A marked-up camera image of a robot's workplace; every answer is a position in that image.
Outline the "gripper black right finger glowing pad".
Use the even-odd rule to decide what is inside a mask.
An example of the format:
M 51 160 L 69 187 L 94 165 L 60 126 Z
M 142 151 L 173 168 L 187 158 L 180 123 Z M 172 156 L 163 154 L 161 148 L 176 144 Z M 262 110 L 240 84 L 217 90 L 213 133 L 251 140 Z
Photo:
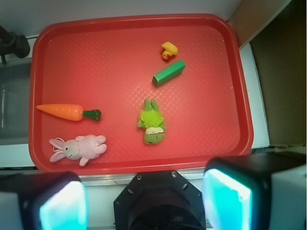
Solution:
M 215 157 L 202 181 L 215 230 L 304 230 L 307 157 L 294 152 Z

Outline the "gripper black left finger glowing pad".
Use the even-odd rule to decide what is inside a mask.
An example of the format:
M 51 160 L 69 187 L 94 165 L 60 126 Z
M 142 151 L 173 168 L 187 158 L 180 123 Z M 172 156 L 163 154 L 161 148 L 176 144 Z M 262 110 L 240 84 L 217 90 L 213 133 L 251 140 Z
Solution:
M 2 230 L 85 230 L 88 195 L 73 172 L 0 177 Z

